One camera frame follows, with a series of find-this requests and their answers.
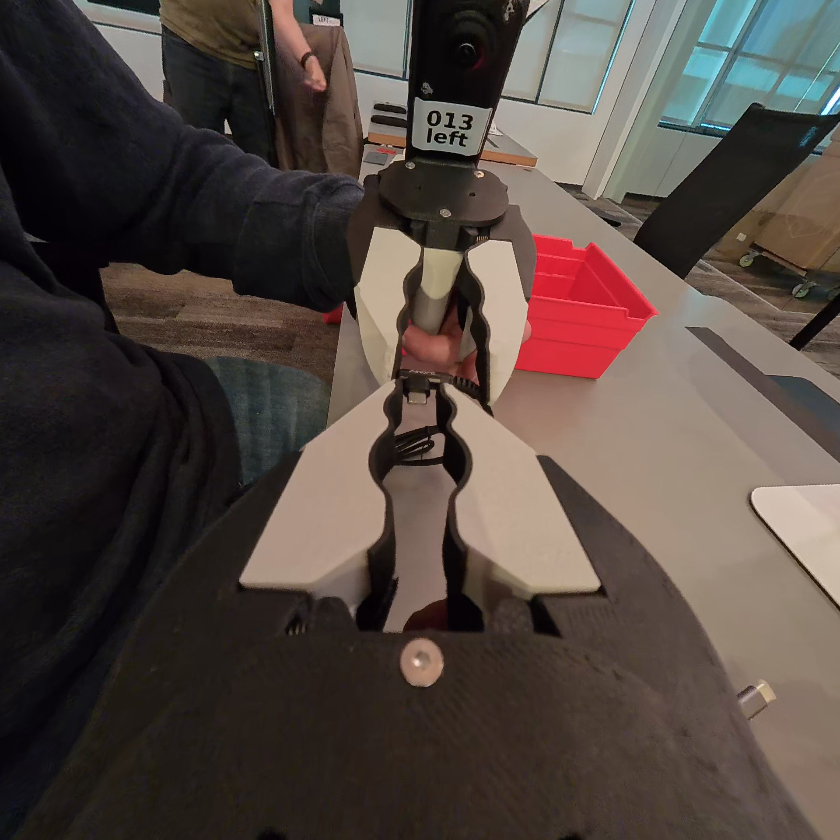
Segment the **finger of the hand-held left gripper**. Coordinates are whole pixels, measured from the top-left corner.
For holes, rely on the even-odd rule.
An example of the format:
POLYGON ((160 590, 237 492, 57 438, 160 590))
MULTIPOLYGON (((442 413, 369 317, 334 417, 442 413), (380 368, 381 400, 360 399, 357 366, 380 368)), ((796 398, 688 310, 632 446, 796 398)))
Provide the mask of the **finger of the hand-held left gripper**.
POLYGON ((405 283, 420 266, 421 257, 421 246, 401 230, 373 228, 354 296, 364 357, 379 384, 395 376, 405 283))
POLYGON ((459 269, 459 358, 476 353, 480 401, 495 402, 504 391, 528 313, 512 242, 488 238, 469 248, 459 269))

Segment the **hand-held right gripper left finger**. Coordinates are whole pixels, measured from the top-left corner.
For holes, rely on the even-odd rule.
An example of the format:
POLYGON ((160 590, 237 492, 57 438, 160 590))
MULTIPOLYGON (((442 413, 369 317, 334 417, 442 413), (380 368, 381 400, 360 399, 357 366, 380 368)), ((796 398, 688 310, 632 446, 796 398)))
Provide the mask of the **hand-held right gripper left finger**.
POLYGON ((393 467, 402 387, 382 385, 307 443, 240 575, 248 590, 388 598, 396 565, 393 467))

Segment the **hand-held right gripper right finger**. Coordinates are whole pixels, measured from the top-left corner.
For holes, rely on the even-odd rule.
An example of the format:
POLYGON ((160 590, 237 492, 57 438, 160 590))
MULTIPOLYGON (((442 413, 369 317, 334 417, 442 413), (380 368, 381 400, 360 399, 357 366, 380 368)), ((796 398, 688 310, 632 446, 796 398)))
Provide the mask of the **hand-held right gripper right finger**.
POLYGON ((467 451, 453 507, 462 592, 472 602, 596 592, 601 581, 534 450, 457 389, 444 389, 444 404, 467 451))

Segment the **red plastic bin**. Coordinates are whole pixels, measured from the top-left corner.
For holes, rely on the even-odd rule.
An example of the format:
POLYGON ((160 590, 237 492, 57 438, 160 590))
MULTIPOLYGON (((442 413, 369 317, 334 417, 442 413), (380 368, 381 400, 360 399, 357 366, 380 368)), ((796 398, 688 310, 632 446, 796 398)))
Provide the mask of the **red plastic bin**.
MULTIPOLYGON (((372 232, 349 235, 351 267, 357 281, 372 232)), ((514 370, 596 380, 657 313, 597 245, 578 248, 569 239, 532 236, 530 232, 499 240, 513 244, 528 301, 526 328, 514 370)), ((457 302, 459 320, 459 269, 463 258, 458 274, 452 276, 456 283, 449 297, 443 295, 443 278, 446 269, 454 274, 455 258, 444 257, 443 250, 422 248, 421 264, 405 283, 406 307, 399 320, 401 344, 394 378, 397 372, 408 371, 402 367, 401 358, 403 334, 409 323, 436 334, 451 301, 457 302)))

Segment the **person's left forearm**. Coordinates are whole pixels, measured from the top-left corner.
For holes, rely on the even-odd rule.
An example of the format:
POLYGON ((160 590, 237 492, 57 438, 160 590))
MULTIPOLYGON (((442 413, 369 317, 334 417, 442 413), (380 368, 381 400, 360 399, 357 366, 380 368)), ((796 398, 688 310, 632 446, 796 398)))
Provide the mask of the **person's left forearm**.
POLYGON ((2 2, 1 36, 2 316, 72 298, 30 237, 317 312, 350 298, 357 181, 187 126, 72 2, 2 2))

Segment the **person's left hand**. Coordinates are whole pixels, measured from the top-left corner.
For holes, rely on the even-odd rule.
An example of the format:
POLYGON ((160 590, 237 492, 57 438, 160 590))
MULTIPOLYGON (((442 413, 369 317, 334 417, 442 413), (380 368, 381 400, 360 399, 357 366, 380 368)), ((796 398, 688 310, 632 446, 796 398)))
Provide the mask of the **person's left hand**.
POLYGON ((477 383, 476 352, 462 358, 462 338, 457 302, 451 301, 436 334, 429 334, 412 322, 406 326, 402 336, 402 368, 456 375, 477 383))

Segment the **person's right hand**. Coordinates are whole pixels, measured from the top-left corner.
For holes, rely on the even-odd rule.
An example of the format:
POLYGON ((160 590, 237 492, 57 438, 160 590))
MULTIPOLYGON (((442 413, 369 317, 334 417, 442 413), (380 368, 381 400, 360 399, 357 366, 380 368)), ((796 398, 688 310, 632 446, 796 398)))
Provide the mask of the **person's right hand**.
POLYGON ((449 630, 448 601, 431 602, 410 615, 403 627, 406 634, 447 632, 449 630))

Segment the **wooden beam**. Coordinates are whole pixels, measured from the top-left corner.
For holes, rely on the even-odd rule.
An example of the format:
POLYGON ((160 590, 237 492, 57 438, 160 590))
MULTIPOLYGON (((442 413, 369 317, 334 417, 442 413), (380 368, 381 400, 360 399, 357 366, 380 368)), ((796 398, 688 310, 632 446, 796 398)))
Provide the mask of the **wooden beam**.
MULTIPOLYGON (((366 141, 377 146, 405 149, 406 134, 403 129, 374 124, 367 129, 366 141)), ((502 133, 489 135, 481 152, 482 161, 506 165, 519 165, 530 169, 537 167, 538 157, 517 141, 502 133)))

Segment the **person's blue jeans leg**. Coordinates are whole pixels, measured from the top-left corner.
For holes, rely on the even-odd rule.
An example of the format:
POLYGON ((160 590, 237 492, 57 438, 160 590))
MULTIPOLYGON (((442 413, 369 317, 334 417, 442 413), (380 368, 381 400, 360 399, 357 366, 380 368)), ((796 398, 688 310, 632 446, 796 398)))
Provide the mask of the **person's blue jeans leg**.
POLYGON ((230 405, 244 485, 298 452, 327 426, 330 388, 314 374, 230 356, 205 363, 230 405))

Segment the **brown jacket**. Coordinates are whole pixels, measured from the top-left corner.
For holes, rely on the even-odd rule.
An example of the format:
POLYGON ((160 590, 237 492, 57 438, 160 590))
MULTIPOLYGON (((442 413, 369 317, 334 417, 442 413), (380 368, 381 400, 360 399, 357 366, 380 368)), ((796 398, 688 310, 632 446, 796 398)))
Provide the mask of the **brown jacket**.
POLYGON ((350 45, 340 26, 302 24, 322 67, 325 91, 298 80, 297 68, 276 53, 276 157, 282 171, 345 174, 358 179, 364 131, 350 45))

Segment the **white stand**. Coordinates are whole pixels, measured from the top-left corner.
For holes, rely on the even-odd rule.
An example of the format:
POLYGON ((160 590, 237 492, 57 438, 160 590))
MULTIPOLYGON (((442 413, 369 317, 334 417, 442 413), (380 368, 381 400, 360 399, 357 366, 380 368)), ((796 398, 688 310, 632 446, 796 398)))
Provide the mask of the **white stand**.
POLYGON ((839 485, 767 486, 752 509, 831 601, 839 605, 839 485))

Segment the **stack of cardboard boxes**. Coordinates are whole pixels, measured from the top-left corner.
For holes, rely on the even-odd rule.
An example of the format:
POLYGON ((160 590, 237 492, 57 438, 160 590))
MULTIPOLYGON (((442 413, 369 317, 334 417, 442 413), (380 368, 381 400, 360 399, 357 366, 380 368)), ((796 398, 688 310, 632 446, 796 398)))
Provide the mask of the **stack of cardboard boxes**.
POLYGON ((819 303, 838 294, 838 139, 813 154, 733 225, 709 260, 736 267, 736 278, 770 284, 772 299, 819 303))

